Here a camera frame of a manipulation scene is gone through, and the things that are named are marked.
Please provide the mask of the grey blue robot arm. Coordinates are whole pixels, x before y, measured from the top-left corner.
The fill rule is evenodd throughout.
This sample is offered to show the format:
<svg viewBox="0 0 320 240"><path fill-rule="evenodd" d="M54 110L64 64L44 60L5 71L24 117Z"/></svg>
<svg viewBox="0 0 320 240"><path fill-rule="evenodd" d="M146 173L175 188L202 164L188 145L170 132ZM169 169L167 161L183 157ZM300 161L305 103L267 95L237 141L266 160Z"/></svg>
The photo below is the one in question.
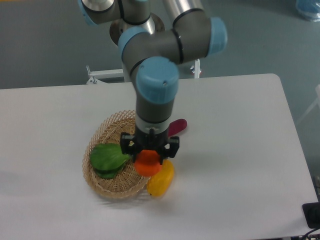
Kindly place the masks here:
<svg viewBox="0 0 320 240"><path fill-rule="evenodd" d="M137 160L142 151L155 151L160 163L175 157L180 140L169 136L169 125L178 65L223 51L228 42L225 23L207 17L199 0L164 1L172 28L157 33L143 27L152 16L148 0L80 0L78 5L90 25L115 20L129 25L117 46L136 92L136 117L134 134L121 134L122 153Z"/></svg>

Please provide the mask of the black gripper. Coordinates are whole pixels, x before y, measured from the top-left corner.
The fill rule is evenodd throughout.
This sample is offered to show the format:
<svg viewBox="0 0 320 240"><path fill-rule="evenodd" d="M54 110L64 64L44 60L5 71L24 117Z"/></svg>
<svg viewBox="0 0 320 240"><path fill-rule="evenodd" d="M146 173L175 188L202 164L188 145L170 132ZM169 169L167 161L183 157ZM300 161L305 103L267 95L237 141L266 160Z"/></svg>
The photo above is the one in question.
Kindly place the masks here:
<svg viewBox="0 0 320 240"><path fill-rule="evenodd" d="M169 129L161 133L151 130L145 133L138 127L135 128L134 135L122 132L120 135L120 148L123 155L130 155L132 161L136 161L137 154L143 150L158 151L160 164L168 158L174 158L180 148L180 137L172 136L168 138Z"/></svg>

